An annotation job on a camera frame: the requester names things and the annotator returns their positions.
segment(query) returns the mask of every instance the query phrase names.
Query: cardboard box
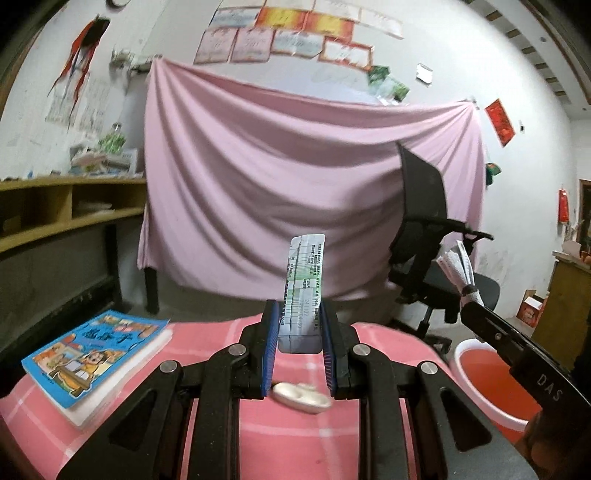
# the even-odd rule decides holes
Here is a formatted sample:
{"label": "cardboard box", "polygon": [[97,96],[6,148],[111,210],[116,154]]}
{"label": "cardboard box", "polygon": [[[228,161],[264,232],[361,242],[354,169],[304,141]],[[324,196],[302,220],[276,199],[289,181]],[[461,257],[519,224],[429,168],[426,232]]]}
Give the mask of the cardboard box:
{"label": "cardboard box", "polygon": [[540,297],[535,294],[535,290],[526,290],[519,311],[517,312],[517,318],[526,325],[536,328],[547,300],[548,295]]}

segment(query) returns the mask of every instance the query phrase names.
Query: wall clock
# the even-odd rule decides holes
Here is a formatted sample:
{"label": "wall clock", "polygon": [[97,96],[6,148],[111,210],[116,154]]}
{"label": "wall clock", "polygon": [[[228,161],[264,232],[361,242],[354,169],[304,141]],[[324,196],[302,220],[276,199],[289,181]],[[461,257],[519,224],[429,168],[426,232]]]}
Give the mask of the wall clock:
{"label": "wall clock", "polygon": [[129,2],[131,2],[131,0],[107,0],[107,5],[111,8],[123,8]]}

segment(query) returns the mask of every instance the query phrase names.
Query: white tissue paper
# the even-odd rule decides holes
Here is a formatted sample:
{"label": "white tissue paper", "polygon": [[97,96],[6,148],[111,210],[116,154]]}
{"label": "white tissue paper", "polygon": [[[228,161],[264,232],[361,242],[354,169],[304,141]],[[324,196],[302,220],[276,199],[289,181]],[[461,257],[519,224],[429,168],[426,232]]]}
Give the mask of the white tissue paper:
{"label": "white tissue paper", "polygon": [[[475,285],[472,263],[464,248],[464,244],[460,240],[456,240],[456,245],[439,256],[436,262],[448,280],[456,286],[460,295],[462,295],[464,287]],[[474,293],[460,296],[460,308],[463,308],[466,303],[470,303],[471,301],[484,305],[480,293],[476,290]]]}

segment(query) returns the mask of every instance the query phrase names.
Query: metal screw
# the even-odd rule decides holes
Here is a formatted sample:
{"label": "metal screw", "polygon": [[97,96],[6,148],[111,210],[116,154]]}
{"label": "metal screw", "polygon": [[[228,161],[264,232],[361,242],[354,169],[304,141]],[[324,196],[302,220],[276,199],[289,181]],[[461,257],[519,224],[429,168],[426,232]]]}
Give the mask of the metal screw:
{"label": "metal screw", "polygon": [[421,370],[423,370],[423,372],[425,372],[427,375],[434,375],[439,369],[433,362],[425,362],[421,365]]}
{"label": "metal screw", "polygon": [[160,364],[160,371],[163,374],[171,374],[177,369],[177,363],[174,360],[165,360]]}
{"label": "metal screw", "polygon": [[369,355],[370,351],[371,348],[369,345],[365,345],[364,343],[358,343],[353,347],[353,353],[355,353],[355,355],[366,356]]}
{"label": "metal screw", "polygon": [[246,353],[246,347],[241,343],[234,343],[228,347],[228,352],[230,355],[241,356]]}

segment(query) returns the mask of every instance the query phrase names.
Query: blue gripper pad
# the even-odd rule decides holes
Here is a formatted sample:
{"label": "blue gripper pad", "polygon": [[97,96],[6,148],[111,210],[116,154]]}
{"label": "blue gripper pad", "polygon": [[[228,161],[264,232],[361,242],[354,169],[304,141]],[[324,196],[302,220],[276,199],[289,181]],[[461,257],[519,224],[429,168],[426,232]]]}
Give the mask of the blue gripper pad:
{"label": "blue gripper pad", "polygon": [[324,373],[326,374],[326,386],[330,390],[332,397],[336,394],[336,369],[335,369],[335,350],[332,344],[330,333],[329,314],[326,311],[324,302],[320,302],[320,334],[322,335],[322,355],[324,356]]}
{"label": "blue gripper pad", "polygon": [[265,342],[265,353],[262,359],[262,382],[261,395],[266,397],[271,389],[271,381],[273,379],[273,365],[275,364],[275,353],[277,351],[277,336],[279,335],[279,304],[273,302],[271,311],[268,317],[265,318],[267,312],[263,314],[262,322],[269,321],[267,341]]}

